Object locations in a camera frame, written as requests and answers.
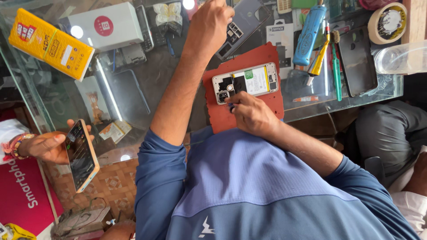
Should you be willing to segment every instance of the orange phone case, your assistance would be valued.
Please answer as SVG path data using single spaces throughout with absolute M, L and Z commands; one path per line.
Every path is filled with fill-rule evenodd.
M 78 121 L 82 122 L 82 126 L 83 126 L 82 128 L 83 128 L 83 131 L 85 132 L 85 136 L 86 136 L 87 142 L 89 144 L 89 150 L 92 154 L 92 159 L 94 160 L 94 165 L 95 165 L 94 170 L 90 173 L 89 177 L 86 179 L 86 181 L 83 183 L 83 185 L 79 189 L 76 189 L 76 193 L 81 193 L 87 187 L 89 182 L 91 182 L 92 178 L 94 178 L 94 176 L 99 171 L 99 163 L 98 163 L 97 156 L 95 155 L 94 147 L 92 146 L 92 141 L 90 141 L 90 139 L 87 138 L 87 136 L 89 136 L 89 133 L 88 133 L 88 129 L 86 128 L 85 121 L 83 119 L 79 119 Z

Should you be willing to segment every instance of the plastic container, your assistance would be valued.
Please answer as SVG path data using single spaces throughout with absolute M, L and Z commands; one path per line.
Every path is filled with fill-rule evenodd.
M 384 48 L 374 55 L 382 74 L 427 72 L 427 40 Z

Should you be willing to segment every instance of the bracelet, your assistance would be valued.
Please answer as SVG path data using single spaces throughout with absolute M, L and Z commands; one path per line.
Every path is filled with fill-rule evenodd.
M 18 153 L 18 147 L 21 145 L 23 139 L 29 139 L 37 136 L 36 134 L 25 132 L 17 136 L 10 144 L 2 143 L 1 148 L 6 154 L 10 154 L 14 159 L 26 159 L 29 156 L 23 157 Z

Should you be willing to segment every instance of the battery label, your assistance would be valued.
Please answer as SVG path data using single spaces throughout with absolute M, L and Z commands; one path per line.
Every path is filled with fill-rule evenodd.
M 267 85 L 267 71 L 265 66 L 238 72 L 233 75 L 233 77 L 239 76 L 245 77 L 246 89 L 249 94 L 258 95 L 269 92 Z

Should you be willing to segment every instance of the tape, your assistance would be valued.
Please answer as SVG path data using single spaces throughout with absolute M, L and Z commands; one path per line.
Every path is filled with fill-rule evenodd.
M 375 11 L 368 23 L 369 39 L 376 44 L 394 42 L 405 33 L 407 10 L 401 3 L 391 3 Z

